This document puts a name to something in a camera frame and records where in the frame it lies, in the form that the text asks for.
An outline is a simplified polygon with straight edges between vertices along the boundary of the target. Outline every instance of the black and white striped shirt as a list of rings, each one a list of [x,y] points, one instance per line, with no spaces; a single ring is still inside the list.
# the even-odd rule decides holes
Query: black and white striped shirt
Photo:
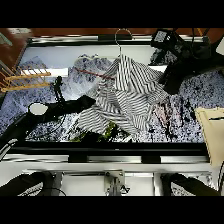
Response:
[[[158,83],[162,75],[162,72],[121,55],[104,73],[115,80],[99,83],[96,103],[81,113],[78,126],[103,134],[112,121],[132,135],[147,131],[152,106],[168,96]]]

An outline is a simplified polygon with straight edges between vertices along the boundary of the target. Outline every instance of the wooden drying rack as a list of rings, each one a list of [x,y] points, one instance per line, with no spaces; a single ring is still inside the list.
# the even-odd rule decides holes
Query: wooden drying rack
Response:
[[[24,66],[28,71],[28,74],[25,72],[25,70],[22,70],[19,66],[17,69],[20,70],[20,73],[15,68],[12,68],[12,70],[8,68],[7,69],[8,71],[2,68],[2,72],[0,72],[0,74],[4,77],[4,79],[2,82],[0,82],[2,86],[0,87],[1,91],[6,92],[6,91],[14,91],[29,88],[41,88],[49,86],[50,83],[46,82],[45,77],[51,76],[51,73],[44,68],[44,65],[42,66],[43,68],[38,67],[38,69],[35,69],[38,70],[37,72],[32,68],[31,65],[29,65],[28,67]],[[27,82],[28,80],[30,81],[35,80],[37,83],[30,84],[29,82]]]

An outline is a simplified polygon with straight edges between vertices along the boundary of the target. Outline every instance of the brown wooden surface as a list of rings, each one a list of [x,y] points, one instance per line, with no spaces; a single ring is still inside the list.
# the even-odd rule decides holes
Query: brown wooden surface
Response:
[[[0,45],[0,60],[3,61],[10,69],[16,64],[18,56],[26,44],[28,37],[40,36],[64,36],[64,35],[97,35],[97,34],[115,34],[118,28],[29,28],[31,33],[28,34],[11,34],[8,28],[0,28],[0,32],[5,35],[13,44]],[[157,28],[129,28],[134,35],[150,35],[155,33]],[[178,34],[192,35],[191,28],[179,28]],[[224,34],[224,28],[211,28],[208,36],[211,42],[215,42]],[[195,35],[199,36],[199,32],[195,29]]]

